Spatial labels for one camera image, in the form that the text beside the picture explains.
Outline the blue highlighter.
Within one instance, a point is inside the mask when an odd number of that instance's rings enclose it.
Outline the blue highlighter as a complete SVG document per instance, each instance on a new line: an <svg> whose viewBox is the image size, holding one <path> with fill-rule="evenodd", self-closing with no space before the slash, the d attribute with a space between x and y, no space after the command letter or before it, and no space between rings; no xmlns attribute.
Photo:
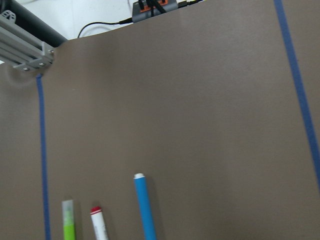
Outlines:
<svg viewBox="0 0 320 240"><path fill-rule="evenodd" d="M143 173L136 173L133 179L139 205L144 239L156 240L157 234L152 215L146 177Z"/></svg>

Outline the red white marker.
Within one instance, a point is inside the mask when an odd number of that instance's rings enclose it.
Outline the red white marker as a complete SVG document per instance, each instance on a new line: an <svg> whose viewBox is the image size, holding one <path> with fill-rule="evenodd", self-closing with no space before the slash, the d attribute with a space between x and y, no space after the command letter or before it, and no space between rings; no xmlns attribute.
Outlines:
<svg viewBox="0 0 320 240"><path fill-rule="evenodd" d="M92 225L94 229L96 240L108 240L108 233L103 217L102 208L100 206L95 206L90 211L90 216L92 220Z"/></svg>

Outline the green highlighter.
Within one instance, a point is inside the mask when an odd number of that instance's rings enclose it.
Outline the green highlighter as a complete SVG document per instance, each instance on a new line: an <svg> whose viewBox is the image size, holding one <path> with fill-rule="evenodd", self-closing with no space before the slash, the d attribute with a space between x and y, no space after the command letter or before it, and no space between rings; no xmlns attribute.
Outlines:
<svg viewBox="0 0 320 240"><path fill-rule="evenodd" d="M62 201L63 239L76 240L74 220L74 202L72 199Z"/></svg>

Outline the aluminium frame post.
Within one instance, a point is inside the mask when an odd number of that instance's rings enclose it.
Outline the aluminium frame post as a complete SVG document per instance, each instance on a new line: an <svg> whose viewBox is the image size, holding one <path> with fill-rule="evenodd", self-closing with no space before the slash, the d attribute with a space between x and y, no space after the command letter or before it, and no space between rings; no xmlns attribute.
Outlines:
<svg viewBox="0 0 320 240"><path fill-rule="evenodd" d="M0 61L14 69L29 72L53 63L53 47L16 24L16 15L0 14Z"/></svg>

